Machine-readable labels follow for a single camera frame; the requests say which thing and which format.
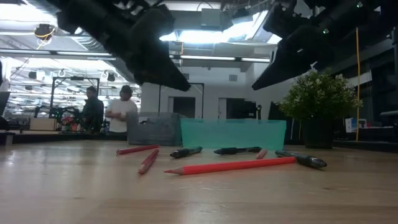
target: potted plant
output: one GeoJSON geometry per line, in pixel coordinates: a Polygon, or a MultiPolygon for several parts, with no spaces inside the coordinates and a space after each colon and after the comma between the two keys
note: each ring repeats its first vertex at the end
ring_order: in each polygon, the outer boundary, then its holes
{"type": "Polygon", "coordinates": [[[329,70],[323,73],[311,70],[296,79],[279,102],[279,109],[302,122],[305,147],[331,149],[333,120],[343,118],[361,105],[362,101],[342,75],[332,77],[329,70]]]}

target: teal plastic bin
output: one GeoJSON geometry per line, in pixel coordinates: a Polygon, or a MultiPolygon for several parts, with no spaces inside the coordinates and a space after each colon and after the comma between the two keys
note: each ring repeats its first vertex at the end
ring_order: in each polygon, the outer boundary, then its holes
{"type": "Polygon", "coordinates": [[[266,147],[283,149],[286,121],[181,119],[184,147],[266,147]]]}

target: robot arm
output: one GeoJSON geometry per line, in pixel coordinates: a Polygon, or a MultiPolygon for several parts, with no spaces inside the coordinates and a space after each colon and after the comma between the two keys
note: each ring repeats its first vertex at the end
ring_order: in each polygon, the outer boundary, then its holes
{"type": "Polygon", "coordinates": [[[254,90],[280,83],[331,65],[336,53],[354,53],[355,29],[360,44],[369,44],[398,24],[398,4],[394,0],[303,0],[312,9],[324,7],[316,16],[302,18],[294,13],[297,0],[276,0],[264,30],[283,38],[274,51],[271,64],[253,84],[254,90]]]}
{"type": "Polygon", "coordinates": [[[169,44],[159,40],[174,29],[174,18],[162,1],[152,6],[144,0],[47,1],[60,9],[59,28],[74,34],[81,27],[121,58],[139,85],[149,82],[189,90],[187,80],[169,58],[169,44]]]}

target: black marker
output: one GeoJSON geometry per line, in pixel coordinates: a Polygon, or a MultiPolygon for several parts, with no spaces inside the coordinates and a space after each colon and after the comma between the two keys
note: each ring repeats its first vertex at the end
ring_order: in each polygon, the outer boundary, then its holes
{"type": "Polygon", "coordinates": [[[319,169],[319,168],[324,168],[324,167],[326,167],[328,165],[325,161],[323,161],[323,160],[321,160],[321,159],[319,159],[319,158],[317,158],[315,156],[303,155],[303,154],[299,154],[299,153],[296,153],[296,152],[287,152],[287,151],[283,151],[283,150],[278,150],[278,151],[275,151],[275,154],[278,157],[291,157],[291,156],[293,156],[293,157],[296,158],[296,161],[299,164],[301,164],[303,166],[307,166],[307,167],[312,167],[312,168],[318,168],[319,169]]]}
{"type": "Polygon", "coordinates": [[[201,150],[202,150],[202,147],[200,147],[200,146],[194,147],[194,148],[183,148],[183,149],[174,150],[174,152],[172,152],[170,154],[170,156],[174,157],[176,159],[179,159],[179,158],[187,157],[187,156],[195,154],[195,153],[199,153],[199,152],[201,152],[201,150]]]}
{"type": "Polygon", "coordinates": [[[261,151],[261,148],[258,146],[247,147],[247,148],[231,147],[231,148],[217,149],[214,151],[214,153],[219,154],[219,155],[233,155],[233,154],[242,153],[242,152],[259,152],[259,151],[261,151]]]}

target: dark jacket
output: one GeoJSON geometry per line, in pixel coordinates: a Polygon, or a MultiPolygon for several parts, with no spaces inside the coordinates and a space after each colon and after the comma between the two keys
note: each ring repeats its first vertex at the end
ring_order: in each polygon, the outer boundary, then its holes
{"type": "Polygon", "coordinates": [[[104,103],[97,97],[85,100],[82,117],[86,119],[84,128],[93,132],[99,132],[104,120],[104,103]]]}

